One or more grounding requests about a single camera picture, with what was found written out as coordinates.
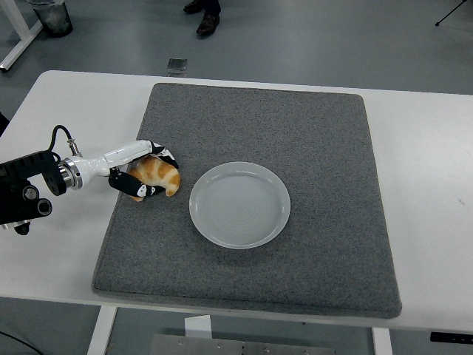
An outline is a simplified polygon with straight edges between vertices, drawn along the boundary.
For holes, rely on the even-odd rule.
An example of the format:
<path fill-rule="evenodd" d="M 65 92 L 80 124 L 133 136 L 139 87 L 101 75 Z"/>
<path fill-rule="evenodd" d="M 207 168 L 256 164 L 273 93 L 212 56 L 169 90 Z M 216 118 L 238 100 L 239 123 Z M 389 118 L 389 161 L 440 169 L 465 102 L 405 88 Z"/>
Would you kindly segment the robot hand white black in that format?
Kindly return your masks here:
<path fill-rule="evenodd" d="M 66 159 L 72 188 L 81 189 L 96 177 L 107 177 L 109 185 L 137 202 L 164 192 L 171 197 L 180 188 L 179 166 L 160 144 L 139 140 L 93 158 Z"/>

